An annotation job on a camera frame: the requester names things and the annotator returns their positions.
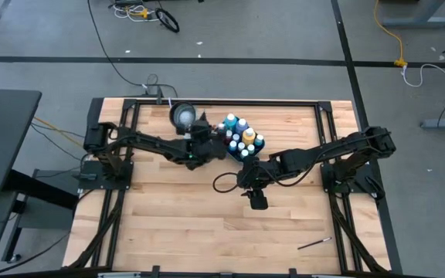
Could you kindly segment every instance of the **black bracket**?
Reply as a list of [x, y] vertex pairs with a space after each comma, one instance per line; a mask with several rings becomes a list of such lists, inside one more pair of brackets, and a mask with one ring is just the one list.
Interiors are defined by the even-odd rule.
[[320, 108], [322, 108], [322, 110], [328, 112], [328, 113], [332, 113], [332, 105], [331, 105], [331, 101], [319, 101], [318, 102], [318, 106]]
[[136, 99], [124, 99], [123, 100], [123, 110], [128, 110], [137, 102]]
[[333, 168], [333, 164], [321, 165], [322, 186], [325, 192], [367, 193], [374, 198], [383, 198], [381, 188], [377, 188], [372, 183], [373, 172], [370, 164], [365, 164], [356, 171], [355, 177], [343, 182], [336, 180]]
[[152, 267], [152, 274], [151, 278], [159, 278], [159, 273], [161, 272], [160, 266], [153, 266]]
[[103, 172], [104, 166], [99, 161], [85, 161], [78, 180], [80, 189], [130, 189], [131, 176], [133, 174], [133, 161], [123, 161], [121, 165], [122, 175], [119, 178], [107, 178]]
[[290, 278], [298, 278], [297, 269], [290, 269]]
[[220, 273], [219, 278], [231, 278], [233, 277], [233, 273]]

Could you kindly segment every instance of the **wooden table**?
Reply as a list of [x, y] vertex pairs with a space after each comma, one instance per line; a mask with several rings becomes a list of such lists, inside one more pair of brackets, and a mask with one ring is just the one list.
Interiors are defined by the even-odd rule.
[[[119, 123], [124, 99], [107, 98], [100, 122]], [[358, 130], [350, 101], [331, 101], [339, 137]], [[314, 110], [285, 106], [198, 105], [211, 124], [229, 113], [248, 120], [266, 138], [259, 157], [288, 148], [319, 145]], [[167, 105], [141, 105], [138, 131], [172, 139], [175, 129]], [[127, 120], [130, 126], [131, 115]], [[330, 141], [326, 130], [326, 139]], [[335, 241], [297, 250], [319, 239], [334, 239], [331, 210], [323, 192], [318, 166], [298, 185], [265, 189], [269, 208], [256, 211], [238, 189], [219, 194], [212, 180], [223, 172], [238, 172], [242, 165], [227, 158], [194, 171], [166, 161], [162, 156], [134, 151], [134, 174], [127, 191], [117, 239], [114, 270], [204, 273], [340, 273]], [[219, 180], [220, 188], [234, 185], [234, 177]], [[97, 231], [104, 191], [96, 190], [80, 202], [63, 265], [72, 263]], [[366, 194], [351, 194], [356, 232], [379, 264], [389, 269], [386, 244], [375, 202]], [[352, 252], [346, 236], [348, 268]], [[106, 248], [100, 261], [105, 262]]]

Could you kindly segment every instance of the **desk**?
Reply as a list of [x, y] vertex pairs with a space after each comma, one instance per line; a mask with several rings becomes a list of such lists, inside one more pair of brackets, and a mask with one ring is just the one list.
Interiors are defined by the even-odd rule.
[[[41, 93], [26, 90], [0, 90], [0, 239], [11, 212], [24, 212], [25, 203], [16, 200], [19, 192], [35, 196], [70, 209], [74, 208], [76, 194], [64, 192], [12, 169], [16, 156], [37, 110]], [[12, 258], [19, 237], [17, 218], [15, 229], [4, 252], [3, 260]]]
[[[94, 101], [91, 111], [96, 111], [99, 122], [119, 124], [123, 98]], [[164, 139], [176, 138], [168, 119], [169, 107], [146, 105], [148, 101], [142, 100], [140, 105], [137, 130]], [[288, 148], [318, 146], [321, 141], [316, 114], [324, 122], [325, 140], [331, 140], [326, 115], [301, 106], [306, 102], [188, 101], [195, 104], [199, 114], [205, 111], [211, 124], [221, 122], [229, 112], [247, 119], [266, 138], [266, 147], [259, 153], [261, 159]], [[350, 101], [327, 103], [333, 111], [338, 137], [358, 130]], [[131, 118], [129, 113], [127, 126]], [[132, 159], [134, 173], [125, 195], [113, 270], [150, 271], [159, 265], [162, 272], [288, 273], [290, 268], [296, 268], [298, 273], [340, 273], [334, 240], [297, 250], [298, 246], [335, 237], [319, 166], [297, 186], [267, 187], [270, 207], [255, 211], [250, 209], [248, 198], [239, 196], [242, 190], [219, 194], [212, 189], [215, 176], [241, 169], [242, 165], [232, 158], [212, 161], [194, 171], [145, 151], [134, 150]], [[229, 188], [236, 181], [227, 177], [219, 182], [220, 188]], [[375, 202], [365, 194], [351, 194], [350, 199], [359, 238], [378, 262], [390, 269]], [[64, 266], [80, 255], [96, 233], [103, 200], [104, 191], [96, 190], [79, 203]], [[347, 238], [343, 238], [352, 270], [352, 252]], [[100, 265], [104, 265], [106, 253], [103, 248]]]

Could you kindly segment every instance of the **concrete floor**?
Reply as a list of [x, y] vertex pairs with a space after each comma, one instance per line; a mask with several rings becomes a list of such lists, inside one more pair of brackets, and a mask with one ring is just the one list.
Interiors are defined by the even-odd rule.
[[[271, 0], [163, 2], [180, 23], [182, 31], [177, 35], [157, 23], [115, 18], [107, 10], [108, 0], [91, 3], [110, 56], [344, 59], [328, 1], [289, 0], [277, 5]], [[339, 0], [353, 60], [393, 61], [398, 56], [397, 42], [375, 26], [373, 4], [369, 0]], [[379, 14], [401, 16], [415, 8], [416, 4], [388, 2], [382, 3]], [[438, 13], [445, 15], [445, 5]], [[403, 37], [407, 60], [441, 59], [445, 29], [395, 32]], [[11, 0], [0, 21], [0, 56], [103, 57], [103, 53], [85, 0]], [[117, 67], [135, 82], [144, 82], [150, 73], [156, 73], [160, 83], [175, 86], [181, 97], [353, 100], [348, 73], [342, 66]], [[442, 110], [445, 76], [436, 69], [427, 69], [425, 84], [411, 88], [404, 84], [399, 69], [356, 71], [369, 123], [389, 128], [398, 148], [380, 164], [403, 271], [445, 277], [445, 131], [419, 128], [422, 119], [437, 117]], [[418, 82], [418, 69], [409, 69], [408, 74], [412, 83]], [[92, 97], [143, 93], [121, 80], [106, 63], [0, 63], [0, 88], [41, 91], [37, 116], [81, 134]], [[59, 136], [50, 136], [75, 155], [83, 153]], [[34, 168], [67, 169], [77, 165], [30, 131], [15, 168], [31, 174]], [[24, 230], [17, 250], [25, 259], [65, 232]], [[13, 272], [57, 269], [65, 248], [66, 242], [62, 242]], [[6, 266], [0, 262], [0, 268]]]

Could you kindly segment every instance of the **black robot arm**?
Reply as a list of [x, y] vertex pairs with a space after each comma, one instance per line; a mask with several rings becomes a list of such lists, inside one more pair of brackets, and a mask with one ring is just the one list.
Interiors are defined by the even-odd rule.
[[[111, 138], [113, 131], [117, 133], [115, 138]], [[83, 148], [100, 161], [103, 172], [110, 177], [122, 175], [124, 160], [115, 154], [115, 151], [122, 147], [160, 154], [173, 163], [185, 165], [189, 170], [214, 158], [226, 157], [224, 137], [214, 131], [206, 120], [196, 120], [186, 132], [185, 139], [164, 140], [132, 131], [128, 127], [102, 123], [98, 128], [87, 131]]]
[[[267, 199], [262, 189], [274, 182], [282, 186], [299, 183], [317, 163], [352, 154], [349, 158], [333, 164], [335, 179], [345, 181], [354, 177], [356, 170], [373, 158], [387, 158], [396, 147], [389, 132], [381, 127], [369, 127], [363, 132], [355, 132], [340, 140], [323, 144], [308, 150], [290, 149], [270, 155], [269, 161], [257, 157], [245, 158], [243, 170], [237, 174], [237, 184], [246, 189], [253, 209], [267, 209]], [[291, 184], [281, 181], [301, 178]]]

